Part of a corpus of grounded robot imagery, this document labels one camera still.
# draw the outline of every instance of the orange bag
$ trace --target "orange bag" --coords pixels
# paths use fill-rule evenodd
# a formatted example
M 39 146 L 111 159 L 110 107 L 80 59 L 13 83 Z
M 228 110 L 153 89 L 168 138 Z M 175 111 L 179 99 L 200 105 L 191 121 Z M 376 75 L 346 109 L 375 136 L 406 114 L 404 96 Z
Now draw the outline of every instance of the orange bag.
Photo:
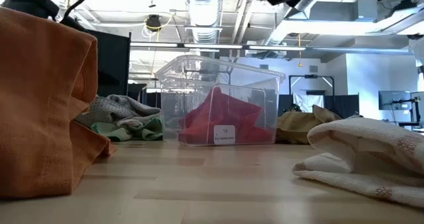
M 97 41 L 0 8 L 0 197 L 70 194 L 109 139 L 72 121 L 97 91 Z

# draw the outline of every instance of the clear plastic container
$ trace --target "clear plastic container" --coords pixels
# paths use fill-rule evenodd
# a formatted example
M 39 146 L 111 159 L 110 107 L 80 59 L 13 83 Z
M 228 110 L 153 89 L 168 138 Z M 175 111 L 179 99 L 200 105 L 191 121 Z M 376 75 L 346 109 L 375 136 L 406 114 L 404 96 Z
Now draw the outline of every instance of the clear plastic container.
M 179 56 L 156 73 L 164 140 L 188 145 L 273 144 L 285 75 L 201 56 Z

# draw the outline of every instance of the ceiling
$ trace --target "ceiling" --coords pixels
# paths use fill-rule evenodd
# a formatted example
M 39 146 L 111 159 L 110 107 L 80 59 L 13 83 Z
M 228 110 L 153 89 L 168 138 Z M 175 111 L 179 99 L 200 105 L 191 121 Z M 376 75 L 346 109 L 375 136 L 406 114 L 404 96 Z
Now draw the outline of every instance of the ceiling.
M 237 19 L 237 4 L 239 0 L 222 0 L 222 31 L 219 35 L 220 43 L 228 43 L 231 40 L 234 25 Z M 332 2 L 355 2 L 356 0 L 319 0 Z M 55 3 L 66 9 L 68 0 L 54 0 Z M 242 43 L 248 40 L 263 40 L 269 37 L 275 29 L 276 23 L 282 20 L 282 5 L 271 6 L 267 1 L 249 1 L 248 7 L 252 6 L 252 17 L 242 38 Z M 143 33 L 144 21 L 149 15 L 160 15 L 162 24 L 169 21 L 160 33 Z M 189 25 L 190 17 L 187 11 L 187 0 L 86 0 L 76 8 L 72 14 L 77 17 L 80 23 L 88 29 L 95 29 L 101 32 L 108 32 L 121 36 L 128 36 L 131 32 L 132 41 L 153 41 L 153 42 L 192 42 L 190 30 L 186 30 L 185 25 Z M 398 39 L 405 39 L 404 36 L 395 36 Z M 334 36 L 320 34 L 300 34 L 301 45 L 303 46 L 344 46 L 354 40 L 353 36 Z M 372 43 L 373 47 L 387 47 L 387 42 L 381 40 L 381 44 Z M 283 42 L 289 45 L 298 45 L 296 36 L 287 36 Z M 391 44 L 392 46 L 403 48 L 404 46 Z M 298 52 L 288 52 L 287 59 L 296 58 Z M 160 58 L 157 54 L 152 55 L 152 51 L 134 51 L 131 60 L 134 71 L 153 72 L 176 57 L 175 52 L 161 52 Z M 304 52 L 303 58 L 325 58 L 331 57 L 328 52 Z

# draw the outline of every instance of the wooden table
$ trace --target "wooden table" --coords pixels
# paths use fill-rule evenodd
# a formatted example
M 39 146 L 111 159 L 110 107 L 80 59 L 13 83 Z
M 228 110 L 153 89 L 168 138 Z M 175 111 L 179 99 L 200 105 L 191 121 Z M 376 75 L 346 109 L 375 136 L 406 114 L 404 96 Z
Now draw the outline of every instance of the wooden table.
M 424 210 L 295 177 L 310 146 L 118 145 L 71 196 L 0 202 L 0 223 L 424 223 Z

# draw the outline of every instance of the label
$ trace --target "label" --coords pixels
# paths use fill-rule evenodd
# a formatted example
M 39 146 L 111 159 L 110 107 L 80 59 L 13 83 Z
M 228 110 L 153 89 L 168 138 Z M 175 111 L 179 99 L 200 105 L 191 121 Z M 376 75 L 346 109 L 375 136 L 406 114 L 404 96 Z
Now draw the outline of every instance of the label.
M 213 142 L 215 144 L 235 144 L 236 128 L 234 125 L 215 125 L 213 127 Z

